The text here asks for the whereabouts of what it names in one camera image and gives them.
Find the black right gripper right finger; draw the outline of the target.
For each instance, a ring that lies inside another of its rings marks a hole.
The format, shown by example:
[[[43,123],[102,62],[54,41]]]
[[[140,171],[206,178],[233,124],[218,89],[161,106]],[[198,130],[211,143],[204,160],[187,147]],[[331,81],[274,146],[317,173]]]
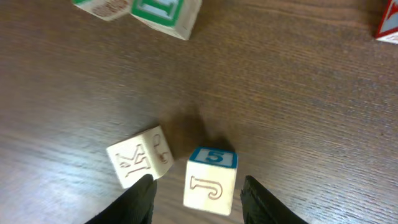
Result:
[[[308,224],[253,176],[245,176],[240,193],[245,224]]]

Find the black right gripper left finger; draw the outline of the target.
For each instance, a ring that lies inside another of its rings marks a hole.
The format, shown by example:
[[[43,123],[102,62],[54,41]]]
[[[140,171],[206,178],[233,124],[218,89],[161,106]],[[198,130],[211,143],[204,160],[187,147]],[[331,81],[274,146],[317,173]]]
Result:
[[[151,224],[157,181],[146,174],[85,224]]]

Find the blue K wooden block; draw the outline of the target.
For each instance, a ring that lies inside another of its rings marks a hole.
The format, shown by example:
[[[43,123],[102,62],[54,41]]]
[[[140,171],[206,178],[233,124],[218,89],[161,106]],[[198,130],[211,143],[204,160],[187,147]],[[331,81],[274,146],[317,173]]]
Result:
[[[164,176],[173,166],[174,158],[160,126],[148,129],[106,149],[119,182],[124,189],[141,177]]]

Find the yellow J wooden block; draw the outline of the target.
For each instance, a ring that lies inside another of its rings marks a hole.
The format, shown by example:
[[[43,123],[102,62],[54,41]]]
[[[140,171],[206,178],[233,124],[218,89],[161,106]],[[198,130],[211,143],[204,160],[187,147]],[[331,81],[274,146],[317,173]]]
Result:
[[[196,148],[187,161],[183,205],[228,216],[233,204],[238,155],[233,151]]]

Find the green N wooden block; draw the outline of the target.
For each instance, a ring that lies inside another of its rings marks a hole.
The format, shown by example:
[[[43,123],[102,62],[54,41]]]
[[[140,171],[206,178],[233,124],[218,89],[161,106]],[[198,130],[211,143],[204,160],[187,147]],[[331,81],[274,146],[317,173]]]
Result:
[[[188,40],[202,0],[135,0],[131,14],[147,26]]]

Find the red I wooden block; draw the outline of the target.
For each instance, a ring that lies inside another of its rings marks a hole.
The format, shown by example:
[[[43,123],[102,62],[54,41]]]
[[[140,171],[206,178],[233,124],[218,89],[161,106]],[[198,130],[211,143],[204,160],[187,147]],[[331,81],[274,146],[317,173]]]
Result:
[[[389,0],[376,32],[375,39],[397,44],[397,0]]]

